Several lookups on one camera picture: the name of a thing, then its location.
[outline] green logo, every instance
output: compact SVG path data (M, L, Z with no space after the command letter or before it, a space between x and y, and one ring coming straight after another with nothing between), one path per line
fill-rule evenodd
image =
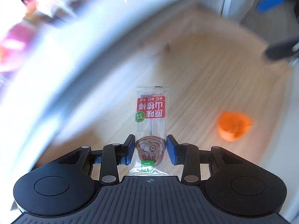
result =
M137 111L135 114L135 120L136 122L141 122L145 119L145 113L142 111Z
M155 162L151 161L151 160L141 160L141 166L142 167L148 167L148 166L154 167Z

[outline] orange object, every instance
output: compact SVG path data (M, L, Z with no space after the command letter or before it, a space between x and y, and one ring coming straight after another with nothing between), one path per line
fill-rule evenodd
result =
M7 55L6 49L0 45L0 63L4 63L6 55Z
M38 2L36 0L29 0L28 3L26 4L26 13L25 13L25 18L30 17L37 8Z
M235 141L249 131L252 121L249 116L239 112L221 111L217 121L220 137L226 141Z

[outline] ribbed black surface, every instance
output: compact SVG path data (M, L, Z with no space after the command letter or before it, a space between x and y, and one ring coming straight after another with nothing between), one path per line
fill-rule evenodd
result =
M15 224L286 224L278 214L261 218L231 216L212 206L198 187L175 176L126 176L118 185L103 187L86 208L65 217L22 214Z

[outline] blue gripper pad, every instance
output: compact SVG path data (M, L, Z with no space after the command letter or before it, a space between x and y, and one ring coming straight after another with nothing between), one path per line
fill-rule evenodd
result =
M168 151L168 155L170 157L171 163L173 165L177 165L178 164L177 152L176 152L174 144L169 139L169 137L167 137L167 151Z
M127 154L126 154L126 165L131 164L134 150L135 150L135 136L128 145Z
M266 13L283 2L284 0L261 0L255 9L258 13Z

